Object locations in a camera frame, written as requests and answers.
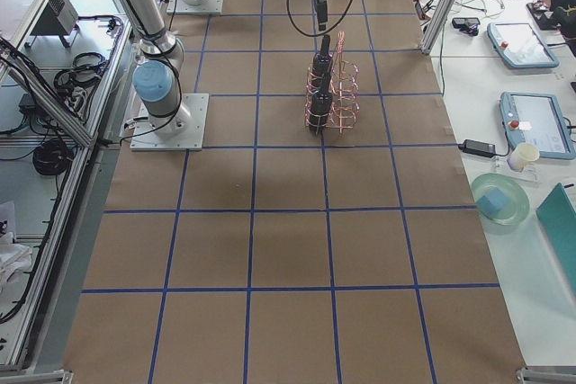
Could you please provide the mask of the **wine bottle in basket right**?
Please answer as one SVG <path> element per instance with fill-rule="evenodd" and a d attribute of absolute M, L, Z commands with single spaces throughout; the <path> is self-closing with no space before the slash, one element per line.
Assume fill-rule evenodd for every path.
<path fill-rule="evenodd" d="M 326 72 L 320 80 L 319 88 L 311 95 L 309 129 L 315 134 L 320 134 L 328 123 L 333 102 L 330 82 L 331 75 L 329 72 Z"/>

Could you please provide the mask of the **green glass plate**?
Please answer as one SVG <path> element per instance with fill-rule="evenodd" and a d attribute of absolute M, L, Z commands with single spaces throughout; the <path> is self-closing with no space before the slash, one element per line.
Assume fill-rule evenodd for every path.
<path fill-rule="evenodd" d="M 501 174 L 481 174 L 471 184 L 478 211 L 503 226 L 517 226 L 527 218 L 530 202 L 524 189 Z"/>

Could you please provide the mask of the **wine bottle in basket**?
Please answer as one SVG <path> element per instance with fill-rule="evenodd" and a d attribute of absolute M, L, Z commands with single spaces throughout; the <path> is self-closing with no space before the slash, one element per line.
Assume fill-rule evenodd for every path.
<path fill-rule="evenodd" d="M 311 95 L 309 129 L 315 134 L 320 134 L 328 123 L 333 102 L 330 82 L 331 75 L 329 72 L 326 72 L 320 80 L 319 88 Z"/>
<path fill-rule="evenodd" d="M 316 53 L 312 60 L 310 85 L 313 90 L 320 87 L 323 76 L 331 70 L 332 57 L 329 52 L 330 35 L 322 37 L 320 51 Z"/>

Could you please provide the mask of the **wine bottle in basket left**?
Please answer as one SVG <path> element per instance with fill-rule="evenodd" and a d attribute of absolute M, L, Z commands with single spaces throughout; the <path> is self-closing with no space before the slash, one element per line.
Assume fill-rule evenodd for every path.
<path fill-rule="evenodd" d="M 313 90 L 320 87 L 323 76 L 331 70 L 332 57 L 329 52 L 330 35 L 322 37 L 320 51 L 316 53 L 312 60 L 310 85 Z"/>

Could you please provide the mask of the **teal folder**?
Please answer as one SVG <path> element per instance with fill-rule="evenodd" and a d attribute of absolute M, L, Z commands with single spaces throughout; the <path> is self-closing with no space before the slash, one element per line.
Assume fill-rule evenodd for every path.
<path fill-rule="evenodd" d="M 537 207 L 536 216 L 575 293 L 575 207 L 562 183 L 556 184 Z"/>

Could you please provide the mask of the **black power brick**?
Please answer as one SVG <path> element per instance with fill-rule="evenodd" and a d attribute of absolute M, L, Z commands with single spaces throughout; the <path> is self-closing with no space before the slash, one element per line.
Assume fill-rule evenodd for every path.
<path fill-rule="evenodd" d="M 480 156 L 485 158 L 493 158 L 496 156 L 495 146 L 493 144 L 465 139 L 458 145 L 458 149 L 465 154 Z"/>

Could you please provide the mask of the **lower blue teach pendant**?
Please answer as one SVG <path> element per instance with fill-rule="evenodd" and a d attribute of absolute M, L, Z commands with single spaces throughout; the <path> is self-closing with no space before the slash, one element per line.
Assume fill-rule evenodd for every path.
<path fill-rule="evenodd" d="M 557 98 L 553 94 L 504 92 L 499 110 L 512 148 L 527 142 L 540 157 L 573 160 L 575 149 Z"/>

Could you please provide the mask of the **blue teach pendant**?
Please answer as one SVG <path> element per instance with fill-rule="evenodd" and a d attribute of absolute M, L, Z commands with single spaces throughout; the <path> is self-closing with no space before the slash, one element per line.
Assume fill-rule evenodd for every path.
<path fill-rule="evenodd" d="M 528 22 L 491 22 L 488 37 L 504 62 L 512 68 L 556 68 L 559 60 Z"/>
<path fill-rule="evenodd" d="M 573 160 L 575 149 L 557 98 L 553 94 L 504 92 L 499 110 L 512 148 L 527 142 L 540 157 Z"/>

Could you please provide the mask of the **blue sponge block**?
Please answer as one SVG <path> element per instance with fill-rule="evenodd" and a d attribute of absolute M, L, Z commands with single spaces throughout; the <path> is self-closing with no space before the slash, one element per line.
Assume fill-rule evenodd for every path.
<path fill-rule="evenodd" d="M 489 218 L 497 216 L 509 204 L 510 198 L 498 187 L 484 191 L 476 201 L 478 210 Z"/>

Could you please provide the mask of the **upper blue teach pendant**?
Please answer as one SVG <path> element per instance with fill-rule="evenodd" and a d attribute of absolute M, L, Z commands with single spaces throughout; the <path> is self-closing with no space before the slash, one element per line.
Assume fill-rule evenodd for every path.
<path fill-rule="evenodd" d="M 528 22 L 491 22 L 488 37 L 504 62 L 512 68 L 556 68 L 559 60 Z"/>

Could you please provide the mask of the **white paper cup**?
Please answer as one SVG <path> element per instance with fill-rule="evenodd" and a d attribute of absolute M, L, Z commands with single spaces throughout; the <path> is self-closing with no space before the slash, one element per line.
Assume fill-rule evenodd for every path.
<path fill-rule="evenodd" d="M 515 172 L 522 172 L 526 166 L 534 163 L 540 157 L 540 151 L 532 143 L 519 143 L 508 156 L 508 166 Z"/>

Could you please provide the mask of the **grey electronics box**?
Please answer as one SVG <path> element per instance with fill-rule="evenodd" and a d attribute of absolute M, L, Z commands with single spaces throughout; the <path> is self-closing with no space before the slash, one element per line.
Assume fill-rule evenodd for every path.
<path fill-rule="evenodd" d="M 79 15 L 70 0 L 49 0 L 31 31 L 32 37 L 58 36 L 70 48 L 78 31 Z"/>

